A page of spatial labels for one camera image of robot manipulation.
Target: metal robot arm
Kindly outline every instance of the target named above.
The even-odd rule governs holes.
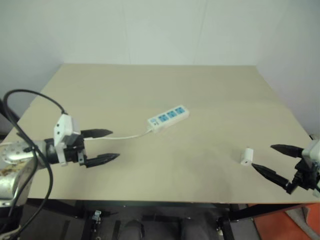
[[[35,144],[50,164],[60,163],[65,166],[73,162],[90,168],[106,164],[119,154],[106,153],[88,159],[84,138],[99,138],[112,133],[106,129],[80,131],[71,116],[62,114],[54,128],[54,138],[35,141]],[[36,170],[43,169],[45,164],[39,156],[36,162],[33,150],[24,141],[7,145],[0,153],[0,158],[3,160],[1,164],[4,165],[0,170],[0,240],[2,240],[19,230],[23,205],[27,201],[32,179],[20,196],[18,193],[32,173],[35,164],[37,164]]]
[[[271,148],[290,157],[301,158],[295,165],[297,171],[292,182],[265,166],[252,164],[254,169],[285,189],[288,194],[301,187],[306,190],[312,189],[313,195],[320,198],[320,139],[313,140],[305,149],[283,144],[272,145]]]

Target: table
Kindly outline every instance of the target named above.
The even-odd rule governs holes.
[[[147,119],[183,104],[189,118],[160,133],[127,140],[85,143],[89,158],[120,153],[105,165],[52,166],[50,198],[197,203],[308,203],[318,199],[298,188],[292,195],[251,166],[253,162],[292,179],[297,159],[272,144],[306,147],[311,141],[254,66],[153,66],[64,64],[42,90],[73,116],[82,130],[105,128],[113,136],[143,133]],[[58,108],[36,97],[19,121],[34,140],[53,137]],[[11,131],[6,141],[16,140]],[[47,170],[36,173],[30,198],[43,198]]]

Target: power strip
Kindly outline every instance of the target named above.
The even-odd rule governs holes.
[[[168,111],[160,113],[154,117],[149,118],[149,129],[154,133],[158,133],[183,119],[189,117],[190,112],[183,105],[176,106]]]

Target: orange floor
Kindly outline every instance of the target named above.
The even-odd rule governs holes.
[[[308,225],[319,234],[320,232],[320,203],[307,206]],[[309,240],[307,234],[285,213],[277,212],[254,219],[261,240]]]

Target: black metal bar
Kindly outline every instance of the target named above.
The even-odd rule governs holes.
[[[303,207],[306,204],[293,203],[293,204],[257,204],[239,211],[229,212],[230,221],[243,220],[249,218],[260,217],[276,212],[283,212],[289,209]]]
[[[63,225],[59,240],[65,240],[66,239],[66,235],[67,235],[67,232],[68,232],[69,225],[70,225],[70,220],[64,221],[64,225]]]
[[[230,204],[229,205],[230,212],[237,212],[240,210],[239,204]]]
[[[81,200],[83,205],[89,204],[94,209],[108,207],[182,207],[182,208],[219,208],[228,209],[230,204],[224,203],[190,203],[169,201],[112,201],[112,200]]]
[[[28,198],[26,203],[31,206],[38,207],[42,201],[43,199],[40,198]],[[77,208],[55,199],[48,199],[45,202],[43,209],[74,218],[83,218],[85,215],[85,211],[82,208]]]
[[[119,220],[115,221],[114,227],[113,227],[112,238],[111,238],[112,240],[118,240],[120,226],[121,226],[121,221],[119,221]]]
[[[94,214],[93,211],[87,211],[85,213],[86,218],[85,218],[81,240],[91,240],[92,238],[91,226],[93,223],[93,219],[92,219],[93,214]]]
[[[217,226],[223,233],[224,240],[235,240],[234,234],[232,233],[230,221],[227,216],[221,216],[216,221]]]

